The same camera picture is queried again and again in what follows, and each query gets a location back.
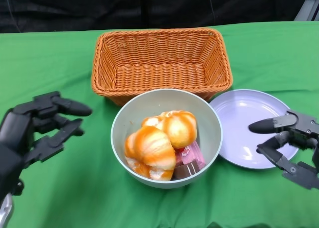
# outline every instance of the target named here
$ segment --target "croissant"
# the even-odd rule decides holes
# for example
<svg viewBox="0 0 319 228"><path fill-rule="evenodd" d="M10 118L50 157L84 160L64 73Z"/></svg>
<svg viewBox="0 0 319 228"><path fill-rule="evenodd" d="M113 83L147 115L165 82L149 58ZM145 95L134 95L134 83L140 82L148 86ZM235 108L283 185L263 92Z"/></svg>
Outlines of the croissant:
<svg viewBox="0 0 319 228"><path fill-rule="evenodd" d="M157 181L169 181L175 168L175 151L168 136L154 126L143 126L124 144L129 167L137 174Z"/></svg>
<svg viewBox="0 0 319 228"><path fill-rule="evenodd" d="M147 117L143 126L155 126L169 137L175 149L191 145L197 138L195 116L187 111L163 112L159 116Z"/></svg>

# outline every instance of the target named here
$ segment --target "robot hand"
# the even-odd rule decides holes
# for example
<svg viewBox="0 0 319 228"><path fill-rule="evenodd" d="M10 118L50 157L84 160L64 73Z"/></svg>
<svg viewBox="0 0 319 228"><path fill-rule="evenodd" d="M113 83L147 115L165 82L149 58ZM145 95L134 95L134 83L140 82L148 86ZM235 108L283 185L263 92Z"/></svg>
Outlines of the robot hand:
<svg viewBox="0 0 319 228"><path fill-rule="evenodd" d="M82 119L70 121L59 113L89 116L92 110L52 92L17 105L4 116L0 125L0 227L11 209L11 195L21 195L24 188L19 179L22 170L61 152L63 143L71 136L83 135ZM54 129L59 129L54 136L34 141L35 132L44 134Z"/></svg>
<svg viewBox="0 0 319 228"><path fill-rule="evenodd" d="M248 126L254 133L278 133L263 144L257 145L257 152L263 154L276 167L283 170L283 177L298 185L311 189L319 189L317 177L319 169L319 124L314 117L295 111L287 111L286 115L255 122ZM303 162L290 162L278 148L286 143L301 150L314 149L313 163L315 167Z"/></svg>

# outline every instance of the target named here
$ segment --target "gray bowl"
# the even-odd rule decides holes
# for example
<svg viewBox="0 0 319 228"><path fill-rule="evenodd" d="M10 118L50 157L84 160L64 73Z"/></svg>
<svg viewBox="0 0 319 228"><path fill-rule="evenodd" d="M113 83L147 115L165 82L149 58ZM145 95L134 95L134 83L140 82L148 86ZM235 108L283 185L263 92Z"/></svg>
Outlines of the gray bowl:
<svg viewBox="0 0 319 228"><path fill-rule="evenodd" d="M124 157L124 141L141 128L144 118L171 110L185 110L195 115L198 133L196 141L207 165L195 175L175 181L155 181L142 177L129 168ZM174 89L152 90L136 96L121 108L111 129L112 149L119 163L140 182L164 189L182 187L201 177L215 161L222 138L221 123L214 109L202 98Z"/></svg>

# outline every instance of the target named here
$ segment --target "lavender plate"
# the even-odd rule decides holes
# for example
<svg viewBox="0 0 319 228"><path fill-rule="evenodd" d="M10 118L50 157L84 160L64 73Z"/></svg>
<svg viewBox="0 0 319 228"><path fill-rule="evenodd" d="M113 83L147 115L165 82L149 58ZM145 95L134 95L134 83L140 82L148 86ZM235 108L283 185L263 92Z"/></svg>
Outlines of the lavender plate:
<svg viewBox="0 0 319 228"><path fill-rule="evenodd" d="M274 134L255 134L248 125L275 116L284 115L287 105L275 97L256 90L228 91L213 99L215 109L223 127L223 144L220 155L241 167L266 169L275 167L264 155L256 152L258 144ZM297 148L288 144L278 149L289 160Z"/></svg>

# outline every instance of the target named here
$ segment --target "green table surface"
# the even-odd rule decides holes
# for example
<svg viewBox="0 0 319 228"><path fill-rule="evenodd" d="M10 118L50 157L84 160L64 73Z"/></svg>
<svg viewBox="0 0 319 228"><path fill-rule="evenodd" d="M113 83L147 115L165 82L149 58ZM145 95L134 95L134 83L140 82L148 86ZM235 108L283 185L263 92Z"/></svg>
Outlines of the green table surface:
<svg viewBox="0 0 319 228"><path fill-rule="evenodd" d="M224 36L232 89L269 93L319 117L319 23L269 22L216 27ZM119 107L91 90L95 41L102 31L0 35L0 114L59 90L88 104L83 137L24 170L9 228L319 227L319 191L277 169L248 170L218 158L189 186L160 190L132 178L113 155L110 131ZM311 163L312 151L294 161Z"/></svg>

